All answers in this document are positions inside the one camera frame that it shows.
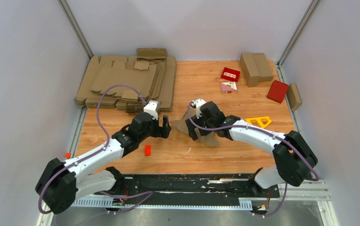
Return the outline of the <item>red open box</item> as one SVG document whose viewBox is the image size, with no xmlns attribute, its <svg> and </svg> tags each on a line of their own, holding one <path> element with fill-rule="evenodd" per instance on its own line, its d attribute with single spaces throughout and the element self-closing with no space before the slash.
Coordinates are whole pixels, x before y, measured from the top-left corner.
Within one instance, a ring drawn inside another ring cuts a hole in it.
<svg viewBox="0 0 360 226">
<path fill-rule="evenodd" d="M 228 67 L 223 68 L 220 76 L 221 79 L 227 81 L 233 81 L 233 82 L 237 82 L 239 80 L 239 77 L 240 77 L 240 71 Z"/>
</svg>

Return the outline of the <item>small brown box at edge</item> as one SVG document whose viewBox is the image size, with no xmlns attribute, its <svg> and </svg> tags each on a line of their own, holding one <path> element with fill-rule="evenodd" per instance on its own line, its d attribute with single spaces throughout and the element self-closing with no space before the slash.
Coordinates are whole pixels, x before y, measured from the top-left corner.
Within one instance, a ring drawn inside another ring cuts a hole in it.
<svg viewBox="0 0 360 226">
<path fill-rule="evenodd" d="M 302 100 L 301 100 L 301 97 L 298 92 L 296 84 L 291 83 L 289 85 L 288 90 L 287 90 L 287 98 L 288 98 L 288 103 L 289 103 L 290 109 L 292 111 L 295 111 L 296 109 L 298 109 L 300 107 L 300 105 L 302 104 Z"/>
</svg>

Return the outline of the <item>flat brown cardboard box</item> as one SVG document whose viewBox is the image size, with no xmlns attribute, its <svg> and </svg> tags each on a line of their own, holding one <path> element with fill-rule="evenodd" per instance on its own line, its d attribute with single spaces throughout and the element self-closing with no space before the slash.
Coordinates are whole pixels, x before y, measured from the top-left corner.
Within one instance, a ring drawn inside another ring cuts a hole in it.
<svg viewBox="0 0 360 226">
<path fill-rule="evenodd" d="M 274 78 L 269 62 L 264 53 L 253 54 L 253 59 L 259 72 L 258 82 L 269 82 Z"/>
</svg>

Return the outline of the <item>aluminium frame post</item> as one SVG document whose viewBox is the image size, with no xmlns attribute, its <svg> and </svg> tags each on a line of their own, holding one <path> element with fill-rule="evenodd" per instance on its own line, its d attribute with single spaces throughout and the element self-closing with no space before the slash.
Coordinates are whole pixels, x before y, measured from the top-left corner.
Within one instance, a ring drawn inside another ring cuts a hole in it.
<svg viewBox="0 0 360 226">
<path fill-rule="evenodd" d="M 69 22 L 71 28 L 73 29 L 83 51 L 85 52 L 86 56 L 89 59 L 91 59 L 93 56 L 92 50 L 91 50 L 88 42 L 86 41 L 86 38 L 85 38 L 78 22 L 76 21 L 76 18 L 71 10 L 69 3 L 66 0 L 57 0 L 57 2 L 59 3 L 64 15 L 66 16 L 67 21 Z"/>
<path fill-rule="evenodd" d="M 302 19 L 300 20 L 296 30 L 294 31 L 291 39 L 289 40 L 287 46 L 285 47 L 283 53 L 281 54 L 280 59 L 277 62 L 278 67 L 282 67 L 287 58 L 289 57 L 292 49 L 296 45 L 299 37 L 302 35 L 305 27 L 308 25 L 310 19 L 312 18 L 313 14 L 315 13 L 317 7 L 320 5 L 321 0 L 311 0 L 306 12 L 304 13 Z"/>
</svg>

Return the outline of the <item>closed red box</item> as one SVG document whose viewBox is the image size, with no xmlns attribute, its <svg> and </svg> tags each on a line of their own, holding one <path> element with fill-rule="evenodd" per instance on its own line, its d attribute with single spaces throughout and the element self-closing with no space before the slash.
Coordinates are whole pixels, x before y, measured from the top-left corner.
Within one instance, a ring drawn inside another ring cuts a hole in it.
<svg viewBox="0 0 360 226">
<path fill-rule="evenodd" d="M 267 98 L 281 104 L 285 99 L 289 85 L 278 80 L 274 80 L 267 93 Z"/>
</svg>

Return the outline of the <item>small orange clip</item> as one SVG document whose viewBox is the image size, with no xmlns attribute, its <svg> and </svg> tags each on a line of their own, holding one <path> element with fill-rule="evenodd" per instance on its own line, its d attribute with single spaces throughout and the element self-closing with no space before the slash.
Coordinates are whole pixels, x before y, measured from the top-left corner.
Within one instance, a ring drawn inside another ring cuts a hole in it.
<svg viewBox="0 0 360 226">
<path fill-rule="evenodd" d="M 70 153 L 66 153 L 65 156 L 64 156 L 66 159 L 69 159 L 71 157 L 71 154 Z"/>
</svg>

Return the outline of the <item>left aluminium frame post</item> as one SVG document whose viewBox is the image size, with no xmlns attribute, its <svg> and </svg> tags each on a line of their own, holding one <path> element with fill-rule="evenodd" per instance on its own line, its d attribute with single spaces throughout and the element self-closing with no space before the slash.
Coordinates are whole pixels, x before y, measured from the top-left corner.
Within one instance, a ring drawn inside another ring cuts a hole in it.
<svg viewBox="0 0 360 226">
<path fill-rule="evenodd" d="M 69 3 L 66 0 L 57 0 L 57 2 L 59 3 L 64 15 L 66 16 L 67 21 L 69 22 L 71 28 L 73 29 L 83 51 L 85 52 L 86 56 L 89 59 L 91 59 L 93 56 L 92 50 L 91 50 L 88 42 L 86 41 L 86 38 L 85 38 L 78 22 L 76 21 L 76 18 L 71 10 Z"/>
</svg>

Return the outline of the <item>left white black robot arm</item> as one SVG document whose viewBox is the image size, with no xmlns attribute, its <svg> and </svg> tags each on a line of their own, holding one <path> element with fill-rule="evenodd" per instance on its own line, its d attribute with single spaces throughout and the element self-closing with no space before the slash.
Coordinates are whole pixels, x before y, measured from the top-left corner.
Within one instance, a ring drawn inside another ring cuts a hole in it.
<svg viewBox="0 0 360 226">
<path fill-rule="evenodd" d="M 146 112 L 138 113 L 130 124 L 108 136 L 106 142 L 87 153 L 65 161 L 58 158 L 50 160 L 39 178 L 35 191 L 39 195 L 40 213 L 60 214 L 68 209 L 76 199 L 100 192 L 110 191 L 120 194 L 124 181 L 106 170 L 96 174 L 103 165 L 120 159 L 136 150 L 148 137 L 168 138 L 171 132 L 169 117 L 159 119 Z"/>
</svg>

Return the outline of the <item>tall brown cardboard box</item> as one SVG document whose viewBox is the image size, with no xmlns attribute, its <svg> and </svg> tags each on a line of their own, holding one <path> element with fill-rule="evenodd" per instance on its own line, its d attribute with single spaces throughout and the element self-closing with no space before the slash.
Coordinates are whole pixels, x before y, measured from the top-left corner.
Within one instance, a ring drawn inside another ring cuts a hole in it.
<svg viewBox="0 0 360 226">
<path fill-rule="evenodd" d="M 242 53 L 240 57 L 241 71 L 248 87 L 255 87 L 259 83 L 260 73 L 252 53 Z"/>
</svg>

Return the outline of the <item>stack of flat cardboard sheets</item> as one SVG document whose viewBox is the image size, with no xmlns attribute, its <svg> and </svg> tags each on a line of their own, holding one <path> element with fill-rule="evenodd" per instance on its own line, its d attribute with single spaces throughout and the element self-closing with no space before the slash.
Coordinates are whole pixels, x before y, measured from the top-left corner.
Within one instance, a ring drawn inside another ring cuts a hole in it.
<svg viewBox="0 0 360 226">
<path fill-rule="evenodd" d="M 145 101 L 157 101 L 158 112 L 171 112 L 176 58 L 164 48 L 138 48 L 136 55 L 95 55 L 76 95 L 79 106 L 142 111 Z"/>
</svg>

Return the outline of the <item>yellow plastic triangle frame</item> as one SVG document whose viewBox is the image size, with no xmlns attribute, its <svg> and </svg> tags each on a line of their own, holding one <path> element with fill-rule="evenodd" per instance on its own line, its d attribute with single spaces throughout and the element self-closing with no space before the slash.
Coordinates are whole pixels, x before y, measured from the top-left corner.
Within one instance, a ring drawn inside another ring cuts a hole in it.
<svg viewBox="0 0 360 226">
<path fill-rule="evenodd" d="M 269 116 L 246 118 L 245 121 L 263 129 L 272 123 L 272 119 Z"/>
</svg>

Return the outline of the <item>pink white small card box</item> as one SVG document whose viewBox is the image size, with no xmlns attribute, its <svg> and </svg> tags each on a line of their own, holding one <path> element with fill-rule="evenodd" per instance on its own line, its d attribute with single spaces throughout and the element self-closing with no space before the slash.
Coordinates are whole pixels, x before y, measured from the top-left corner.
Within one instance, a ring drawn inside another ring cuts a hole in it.
<svg viewBox="0 0 360 226">
<path fill-rule="evenodd" d="M 236 82 L 221 82 L 220 83 L 220 90 L 222 94 L 230 94 L 238 92 L 238 86 Z"/>
</svg>

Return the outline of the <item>right aluminium frame post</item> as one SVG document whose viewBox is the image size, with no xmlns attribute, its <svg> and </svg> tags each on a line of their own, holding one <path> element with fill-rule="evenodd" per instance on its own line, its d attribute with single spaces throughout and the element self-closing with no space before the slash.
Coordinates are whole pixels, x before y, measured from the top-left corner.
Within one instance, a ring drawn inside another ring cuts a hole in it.
<svg viewBox="0 0 360 226">
<path fill-rule="evenodd" d="M 313 14 L 315 13 L 317 7 L 320 5 L 321 0 L 311 0 L 306 12 L 304 13 L 302 19 L 300 20 L 296 30 L 294 31 L 291 39 L 289 40 L 287 46 L 285 47 L 283 53 L 281 54 L 280 59 L 277 62 L 278 67 L 282 67 L 287 58 L 289 57 L 292 49 L 296 45 L 299 37 L 302 35 L 305 27 L 308 25 L 310 19 L 312 18 Z"/>
</svg>

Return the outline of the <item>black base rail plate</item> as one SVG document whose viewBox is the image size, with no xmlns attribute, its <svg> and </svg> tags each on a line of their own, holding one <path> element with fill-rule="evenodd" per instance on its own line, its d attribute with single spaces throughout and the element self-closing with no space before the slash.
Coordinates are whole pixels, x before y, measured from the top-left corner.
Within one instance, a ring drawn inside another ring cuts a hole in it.
<svg viewBox="0 0 360 226">
<path fill-rule="evenodd" d="M 185 200 L 192 200 L 192 194 L 222 194 L 234 198 L 278 198 L 278 186 L 271 186 L 267 191 L 254 194 L 248 187 L 251 174 L 121 174 L 116 168 L 107 171 L 118 177 L 113 189 L 108 194 L 128 196 L 131 199 L 143 199 L 143 203 L 159 194 L 185 194 Z"/>
</svg>

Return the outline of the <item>small red block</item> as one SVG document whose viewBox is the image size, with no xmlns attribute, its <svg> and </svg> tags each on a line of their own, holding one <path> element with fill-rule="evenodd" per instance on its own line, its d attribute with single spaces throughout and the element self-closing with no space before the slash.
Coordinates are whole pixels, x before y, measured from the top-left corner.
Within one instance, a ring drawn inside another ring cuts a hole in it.
<svg viewBox="0 0 360 226">
<path fill-rule="evenodd" d="M 145 156 L 151 156 L 152 154 L 152 147 L 151 145 L 146 145 L 144 149 Z"/>
</svg>

